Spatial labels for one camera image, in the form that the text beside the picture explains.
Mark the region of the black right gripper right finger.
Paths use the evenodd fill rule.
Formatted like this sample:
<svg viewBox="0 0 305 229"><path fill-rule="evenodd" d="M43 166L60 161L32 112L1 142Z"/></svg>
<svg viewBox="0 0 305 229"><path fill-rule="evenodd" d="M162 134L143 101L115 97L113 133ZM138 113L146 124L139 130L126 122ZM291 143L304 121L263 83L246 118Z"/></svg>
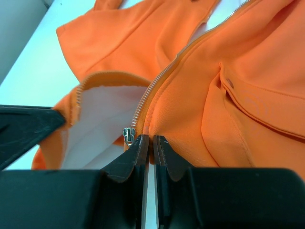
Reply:
<svg viewBox="0 0 305 229"><path fill-rule="evenodd" d="M284 168L194 167L153 139L160 229L302 229L305 184Z"/></svg>

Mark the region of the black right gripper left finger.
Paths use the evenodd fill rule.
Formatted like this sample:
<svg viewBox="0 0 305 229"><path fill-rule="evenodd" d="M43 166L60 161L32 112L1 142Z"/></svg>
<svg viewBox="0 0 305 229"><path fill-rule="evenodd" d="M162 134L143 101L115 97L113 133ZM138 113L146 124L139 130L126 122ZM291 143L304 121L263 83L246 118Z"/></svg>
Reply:
<svg viewBox="0 0 305 229"><path fill-rule="evenodd" d="M143 229L149 138L140 135L100 170L0 174L3 229Z"/></svg>

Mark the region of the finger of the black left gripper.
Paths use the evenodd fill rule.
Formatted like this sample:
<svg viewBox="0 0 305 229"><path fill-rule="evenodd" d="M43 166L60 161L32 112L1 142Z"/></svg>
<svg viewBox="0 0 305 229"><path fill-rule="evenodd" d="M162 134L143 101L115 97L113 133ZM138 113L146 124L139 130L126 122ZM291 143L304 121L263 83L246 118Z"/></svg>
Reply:
<svg viewBox="0 0 305 229"><path fill-rule="evenodd" d="M65 123L51 107L0 106L0 169L4 170Z"/></svg>

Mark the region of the orange jacket with pink lining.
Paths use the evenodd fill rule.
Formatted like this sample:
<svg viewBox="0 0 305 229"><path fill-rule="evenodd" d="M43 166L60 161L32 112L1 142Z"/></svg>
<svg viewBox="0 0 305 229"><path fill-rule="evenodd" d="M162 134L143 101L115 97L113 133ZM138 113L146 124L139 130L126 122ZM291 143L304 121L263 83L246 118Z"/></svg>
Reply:
<svg viewBox="0 0 305 229"><path fill-rule="evenodd" d="M198 167L305 175L305 3L247 0L202 31L216 0L98 0L56 33L79 81L32 169L98 169L139 135Z"/></svg>

